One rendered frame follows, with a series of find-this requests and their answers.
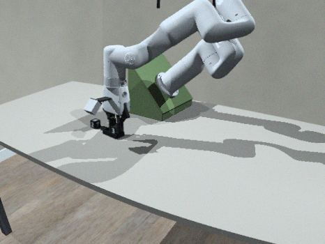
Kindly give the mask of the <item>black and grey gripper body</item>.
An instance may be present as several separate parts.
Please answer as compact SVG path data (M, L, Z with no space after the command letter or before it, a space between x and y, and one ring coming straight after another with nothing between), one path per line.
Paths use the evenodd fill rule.
M128 113L130 112L130 97L128 86L106 86L103 87L103 97L112 98L111 100L103 102L103 109L107 112L121 116L123 111L123 104L127 105ZM120 101L120 103L118 103Z

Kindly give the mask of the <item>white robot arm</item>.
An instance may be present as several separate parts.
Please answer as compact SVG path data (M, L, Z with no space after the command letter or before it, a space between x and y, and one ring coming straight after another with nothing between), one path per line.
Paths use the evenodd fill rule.
M126 84L126 68L140 68L197 31L203 39L196 47L166 73L157 75L160 90L167 96L176 96L204 66L215 79L226 76L244 55L237 38L252 33L255 21L241 0L216 0L216 7L218 10L208 0L194 0L163 21L140 44L105 47L104 85Z

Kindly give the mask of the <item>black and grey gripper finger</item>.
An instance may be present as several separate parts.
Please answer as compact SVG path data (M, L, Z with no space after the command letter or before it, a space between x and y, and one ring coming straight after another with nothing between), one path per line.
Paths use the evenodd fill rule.
M127 119L130 118L130 115L128 113L128 109L126 107L126 104L123 104L123 114L121 115L121 118L119 115L116 115L116 133L119 134L120 132L123 132L123 122ZM125 119L125 120L124 120Z
M111 131L111 125L116 124L116 118L115 118L115 114L107 112L103 109L103 111L106 113L107 115L107 119L109 120L109 130Z

